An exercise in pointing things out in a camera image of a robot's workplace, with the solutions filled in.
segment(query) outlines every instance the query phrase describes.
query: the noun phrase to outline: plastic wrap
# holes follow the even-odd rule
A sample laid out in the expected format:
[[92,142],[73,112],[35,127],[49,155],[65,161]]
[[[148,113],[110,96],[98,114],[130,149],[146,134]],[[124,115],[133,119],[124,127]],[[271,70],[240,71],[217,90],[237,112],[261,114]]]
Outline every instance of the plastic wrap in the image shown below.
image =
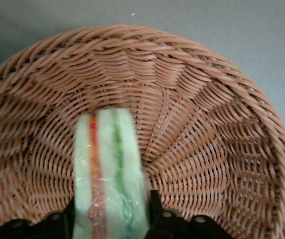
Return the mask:
[[82,116],[74,154],[73,239],[142,239],[150,184],[142,170],[130,111]]

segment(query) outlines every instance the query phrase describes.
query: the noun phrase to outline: black bracket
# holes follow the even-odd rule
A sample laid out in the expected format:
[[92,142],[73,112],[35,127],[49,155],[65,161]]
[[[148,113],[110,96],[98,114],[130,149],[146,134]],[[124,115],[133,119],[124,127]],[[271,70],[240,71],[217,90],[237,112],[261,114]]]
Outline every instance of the black bracket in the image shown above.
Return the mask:
[[[64,211],[52,212],[30,226],[15,219],[0,227],[0,239],[71,239],[75,221],[74,200]],[[164,209],[157,190],[150,192],[150,229],[145,239],[233,239],[210,217],[194,216],[190,222]]]

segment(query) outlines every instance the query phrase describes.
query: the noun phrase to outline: brown wicker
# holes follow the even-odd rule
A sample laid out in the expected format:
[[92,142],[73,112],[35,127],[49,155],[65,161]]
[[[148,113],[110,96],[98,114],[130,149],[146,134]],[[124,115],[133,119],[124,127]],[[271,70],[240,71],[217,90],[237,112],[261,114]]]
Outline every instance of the brown wicker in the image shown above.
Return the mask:
[[82,114],[129,107],[153,188],[186,219],[235,238],[285,238],[285,128],[233,63],[141,26],[65,32],[0,65],[0,225],[33,223],[73,196]]

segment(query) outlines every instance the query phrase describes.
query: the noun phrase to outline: gray surface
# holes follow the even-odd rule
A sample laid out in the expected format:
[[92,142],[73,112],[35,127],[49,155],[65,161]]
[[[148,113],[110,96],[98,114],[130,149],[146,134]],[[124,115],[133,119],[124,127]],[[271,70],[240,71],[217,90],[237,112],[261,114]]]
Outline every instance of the gray surface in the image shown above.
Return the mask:
[[285,123],[285,0],[0,0],[0,63],[53,34],[115,23],[166,30],[218,51],[266,92]]

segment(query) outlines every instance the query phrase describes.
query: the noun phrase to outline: bread slice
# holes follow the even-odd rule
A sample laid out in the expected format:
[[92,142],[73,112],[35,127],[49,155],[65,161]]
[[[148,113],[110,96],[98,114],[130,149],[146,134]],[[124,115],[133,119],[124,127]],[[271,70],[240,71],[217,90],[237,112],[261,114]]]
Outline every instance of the bread slice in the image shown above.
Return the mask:
[[73,238],[144,238],[149,188],[130,111],[109,109],[82,116],[75,136]]

